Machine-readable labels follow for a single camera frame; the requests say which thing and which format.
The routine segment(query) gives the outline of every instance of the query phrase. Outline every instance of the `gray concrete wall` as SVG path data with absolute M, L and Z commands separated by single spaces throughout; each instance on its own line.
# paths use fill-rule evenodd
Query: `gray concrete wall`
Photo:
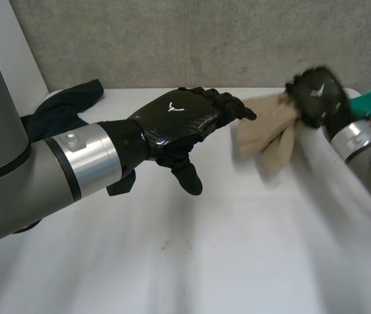
M 371 89 L 370 0 L 10 0 L 50 88 L 282 86 L 327 64 Z

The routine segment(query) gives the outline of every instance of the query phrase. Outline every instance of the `black glove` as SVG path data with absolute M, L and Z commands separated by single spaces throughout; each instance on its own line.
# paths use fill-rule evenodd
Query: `black glove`
M 243 118 L 255 120 L 256 114 L 229 93 L 203 88 L 173 90 L 129 117 L 145 133 L 148 159 L 170 168 L 179 184 L 192 195 L 200 195 L 203 186 L 189 152 L 216 129 Z
M 349 110 L 350 102 L 338 79 L 326 67 L 317 67 L 294 77 L 285 85 L 302 113 L 302 121 L 320 128 L 338 110 Z

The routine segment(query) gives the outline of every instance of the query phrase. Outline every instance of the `white table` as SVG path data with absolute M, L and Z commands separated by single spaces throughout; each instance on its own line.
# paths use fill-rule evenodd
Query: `white table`
M 125 118 L 166 91 L 106 90 L 81 117 Z M 0 314 L 371 313 L 371 212 L 335 201 L 300 151 L 265 182 L 231 146 L 223 128 L 192 151 L 201 196 L 145 162 L 129 194 L 1 240 Z

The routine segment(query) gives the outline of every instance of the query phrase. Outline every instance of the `tan towel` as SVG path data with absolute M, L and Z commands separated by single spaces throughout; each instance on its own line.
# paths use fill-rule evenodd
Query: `tan towel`
M 289 163 L 294 139 L 301 129 L 300 113 L 285 94 L 243 101 L 258 118 L 242 120 L 238 142 L 244 156 L 261 152 L 269 174 L 277 173 Z

